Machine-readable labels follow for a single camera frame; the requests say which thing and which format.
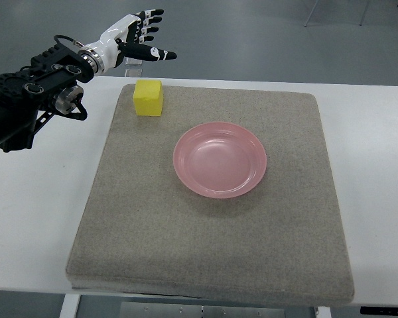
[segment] black cable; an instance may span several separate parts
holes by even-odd
[[[63,38],[64,40],[68,40],[68,41],[71,41],[71,42],[75,41],[73,38],[70,38],[69,36],[66,36],[66,35],[57,34],[57,35],[53,36],[53,39],[56,41],[56,43],[61,43],[59,41],[60,38]]]

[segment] white robotic hand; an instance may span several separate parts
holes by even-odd
[[[109,27],[97,42],[81,47],[79,54],[90,63],[97,76],[120,65],[124,56],[146,61],[173,60],[177,57],[174,52],[142,44],[153,40],[148,34],[159,28],[150,25],[160,22],[159,15],[163,13],[157,9],[126,15]]]

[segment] white table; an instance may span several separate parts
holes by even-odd
[[[0,290],[77,293],[65,277],[67,257],[117,98],[135,80],[82,84],[87,121],[55,117],[35,137],[33,149],[0,150]],[[353,304],[398,306],[398,87],[162,81],[313,94],[350,253]]]

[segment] gray floor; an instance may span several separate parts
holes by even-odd
[[[366,3],[321,0],[305,28],[314,0],[2,0],[0,74],[29,64],[55,34],[93,42],[127,13],[163,8],[153,45],[178,58],[143,63],[143,77],[398,85],[398,0],[371,0],[359,26]],[[124,74],[120,66],[107,75]],[[54,317],[41,297],[0,292],[0,317]],[[61,295],[50,299],[62,303]],[[107,301],[104,312],[113,310]],[[37,316],[24,315],[27,308]],[[335,317],[352,312],[359,315],[355,308]]]

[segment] pink plate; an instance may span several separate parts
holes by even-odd
[[[227,199],[252,190],[267,167],[263,145],[250,131],[214,122],[181,136],[172,157],[182,183],[205,197]]]

